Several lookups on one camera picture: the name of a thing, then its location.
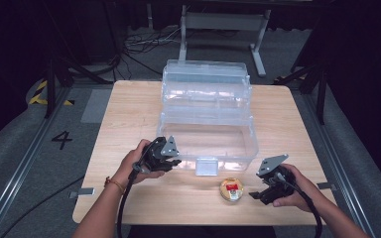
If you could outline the black metal stand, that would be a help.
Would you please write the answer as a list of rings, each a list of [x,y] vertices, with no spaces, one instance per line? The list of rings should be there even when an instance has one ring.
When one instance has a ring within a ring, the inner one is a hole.
[[[291,81],[304,77],[299,86],[301,94],[311,94],[317,88],[316,115],[321,125],[324,124],[324,101],[326,93],[327,75],[325,68],[321,64],[313,64],[294,71],[287,76],[279,76],[274,81],[274,85],[286,85]]]
[[[47,114],[57,106],[57,87],[70,88],[77,77],[97,84],[120,63],[119,30],[115,26],[116,3],[109,0],[40,0],[42,31],[50,55]]]

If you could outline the round pastry packet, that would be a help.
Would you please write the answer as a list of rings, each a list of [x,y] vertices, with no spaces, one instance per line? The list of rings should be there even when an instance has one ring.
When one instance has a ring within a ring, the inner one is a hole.
[[[238,178],[226,178],[220,186],[221,196],[227,201],[238,201],[243,195],[243,183]]]

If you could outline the clear plastic storage box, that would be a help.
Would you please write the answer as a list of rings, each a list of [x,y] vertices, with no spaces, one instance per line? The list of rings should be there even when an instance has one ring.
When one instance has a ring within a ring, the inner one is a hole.
[[[174,137],[182,170],[198,176],[246,170],[259,152],[242,62],[170,59],[157,134]]]

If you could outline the person's left hand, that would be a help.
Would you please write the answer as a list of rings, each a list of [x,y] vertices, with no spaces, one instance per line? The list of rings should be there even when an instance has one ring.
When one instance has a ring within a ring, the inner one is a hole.
[[[144,147],[149,144],[149,140],[142,139],[137,148],[131,150],[122,160],[118,170],[110,179],[110,181],[118,188],[122,187],[125,189],[127,187],[129,176],[133,171],[133,164],[140,160]],[[164,174],[164,172],[149,172],[148,174],[138,173],[137,177],[134,179],[134,183],[141,182],[144,179],[157,179],[162,177]]]

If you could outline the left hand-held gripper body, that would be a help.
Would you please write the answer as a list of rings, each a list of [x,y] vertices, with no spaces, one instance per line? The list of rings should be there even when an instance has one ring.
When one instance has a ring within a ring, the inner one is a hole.
[[[165,171],[165,167],[176,167],[170,161],[178,160],[179,150],[175,138],[157,137],[143,150],[142,165],[150,172]]]

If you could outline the person's dark clothing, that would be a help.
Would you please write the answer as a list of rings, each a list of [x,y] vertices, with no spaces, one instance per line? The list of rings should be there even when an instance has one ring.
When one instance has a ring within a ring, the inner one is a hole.
[[[135,225],[128,238],[277,238],[272,226]]]

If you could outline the white metal desk frame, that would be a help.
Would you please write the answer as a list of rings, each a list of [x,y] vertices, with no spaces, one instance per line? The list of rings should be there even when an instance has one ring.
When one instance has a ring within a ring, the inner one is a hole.
[[[257,32],[257,40],[250,45],[252,59],[259,76],[266,75],[260,48],[270,20],[270,10],[260,15],[228,14],[228,13],[197,13],[191,12],[187,5],[182,6],[181,14],[181,46],[179,60],[187,58],[187,30],[225,30],[225,31],[252,31]]]

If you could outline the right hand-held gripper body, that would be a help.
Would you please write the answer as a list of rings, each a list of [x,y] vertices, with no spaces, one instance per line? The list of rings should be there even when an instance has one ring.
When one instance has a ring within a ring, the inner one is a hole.
[[[295,177],[282,162],[289,156],[287,154],[266,158],[262,161],[257,176],[268,186],[267,197],[273,199],[286,197],[294,192]]]

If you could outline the yellow black floor tape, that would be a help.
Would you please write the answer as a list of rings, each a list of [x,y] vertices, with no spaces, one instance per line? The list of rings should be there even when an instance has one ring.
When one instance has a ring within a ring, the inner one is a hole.
[[[33,96],[31,97],[29,103],[30,104],[42,104],[42,105],[47,105],[48,100],[45,99],[42,94],[47,87],[48,83],[45,79],[43,79],[40,84],[38,85],[36,91],[34,92]]]

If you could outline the person's right hand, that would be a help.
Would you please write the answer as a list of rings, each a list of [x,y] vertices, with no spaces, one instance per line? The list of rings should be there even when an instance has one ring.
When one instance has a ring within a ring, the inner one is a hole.
[[[307,179],[295,166],[283,164],[283,167],[288,169],[295,177],[296,187],[304,192],[309,198],[314,198],[314,193],[317,188],[312,182]],[[274,207],[295,206],[298,209],[311,212],[306,200],[295,190],[291,195],[277,198],[273,201]]]

